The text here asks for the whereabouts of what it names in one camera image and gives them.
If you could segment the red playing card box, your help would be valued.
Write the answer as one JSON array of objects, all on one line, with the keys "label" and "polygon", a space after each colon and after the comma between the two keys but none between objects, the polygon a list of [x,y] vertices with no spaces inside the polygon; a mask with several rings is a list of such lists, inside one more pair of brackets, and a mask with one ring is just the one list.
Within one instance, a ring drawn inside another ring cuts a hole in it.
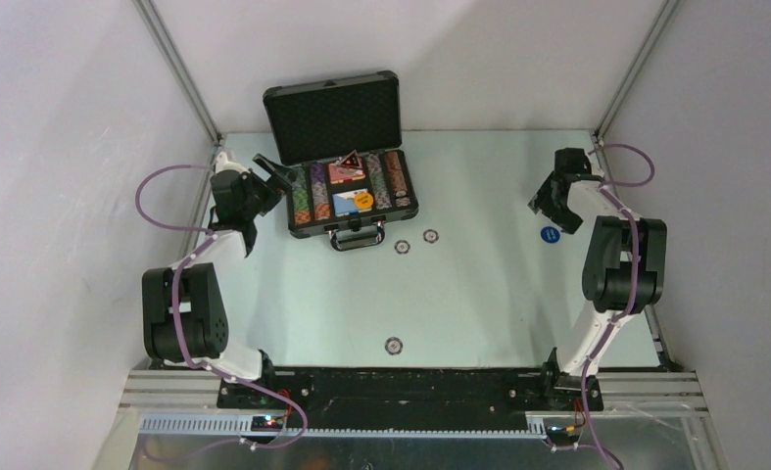
[{"label": "red playing card box", "polygon": [[365,172],[362,164],[344,165],[331,163],[327,166],[327,169],[331,185],[340,185],[365,179]]}]

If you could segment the blue round button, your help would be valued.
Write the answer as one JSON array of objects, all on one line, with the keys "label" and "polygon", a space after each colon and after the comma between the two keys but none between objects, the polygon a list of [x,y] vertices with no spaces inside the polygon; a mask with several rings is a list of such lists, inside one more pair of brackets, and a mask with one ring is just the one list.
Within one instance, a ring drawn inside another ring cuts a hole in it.
[{"label": "blue round button", "polygon": [[546,226],[541,229],[540,236],[547,244],[556,244],[561,238],[561,231],[553,226]]}]

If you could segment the black poker set case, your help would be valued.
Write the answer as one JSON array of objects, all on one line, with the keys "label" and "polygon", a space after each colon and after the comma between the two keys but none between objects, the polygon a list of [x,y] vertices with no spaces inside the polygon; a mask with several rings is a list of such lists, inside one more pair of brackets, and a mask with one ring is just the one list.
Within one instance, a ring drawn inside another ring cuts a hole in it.
[{"label": "black poker set case", "polygon": [[325,235],[348,252],[381,244],[387,224],[418,215],[395,72],[274,86],[263,104],[280,162],[296,177],[293,237]]}]

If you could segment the orange round button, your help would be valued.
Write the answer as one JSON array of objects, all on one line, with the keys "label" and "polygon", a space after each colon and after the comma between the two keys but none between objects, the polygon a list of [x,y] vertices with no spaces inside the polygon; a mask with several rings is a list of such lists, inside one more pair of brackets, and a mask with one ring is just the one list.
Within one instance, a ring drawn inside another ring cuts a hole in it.
[{"label": "orange round button", "polygon": [[361,191],[354,196],[354,205],[360,212],[370,210],[374,203],[374,197],[369,192]]}]

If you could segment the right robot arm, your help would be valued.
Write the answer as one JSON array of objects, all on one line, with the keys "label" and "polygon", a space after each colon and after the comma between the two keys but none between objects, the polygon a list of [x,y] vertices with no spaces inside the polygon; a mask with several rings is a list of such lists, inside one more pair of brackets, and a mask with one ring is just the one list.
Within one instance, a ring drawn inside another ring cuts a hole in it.
[{"label": "right robot arm", "polygon": [[567,235],[591,230],[581,272],[583,308],[545,364],[552,375],[539,384],[541,400],[553,409],[577,399],[576,380],[595,375],[615,335],[663,293],[667,226],[630,209],[616,185],[585,150],[567,147],[555,151],[553,170],[529,202]]}]

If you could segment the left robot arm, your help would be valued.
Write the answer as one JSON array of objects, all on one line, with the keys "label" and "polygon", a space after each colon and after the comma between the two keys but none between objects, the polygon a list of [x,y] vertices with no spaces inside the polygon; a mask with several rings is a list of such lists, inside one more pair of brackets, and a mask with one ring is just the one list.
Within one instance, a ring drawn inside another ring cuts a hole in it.
[{"label": "left robot arm", "polygon": [[297,173],[261,154],[253,161],[267,177],[227,150],[205,166],[212,206],[207,222],[192,229],[199,244],[181,260],[142,276],[143,339],[146,353],[166,365],[204,369],[230,383],[243,380],[242,396],[263,408],[277,400],[279,382],[264,372],[264,352],[232,336],[221,283],[250,255],[257,217],[291,193]]}]

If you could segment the triangular dealer button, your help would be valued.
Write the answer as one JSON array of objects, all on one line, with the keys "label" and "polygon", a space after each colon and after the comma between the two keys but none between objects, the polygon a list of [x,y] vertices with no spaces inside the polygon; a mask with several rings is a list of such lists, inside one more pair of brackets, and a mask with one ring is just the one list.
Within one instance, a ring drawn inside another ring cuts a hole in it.
[{"label": "triangular dealer button", "polygon": [[340,157],[335,162],[335,165],[348,171],[357,171],[363,169],[361,156],[356,150],[343,157]]}]

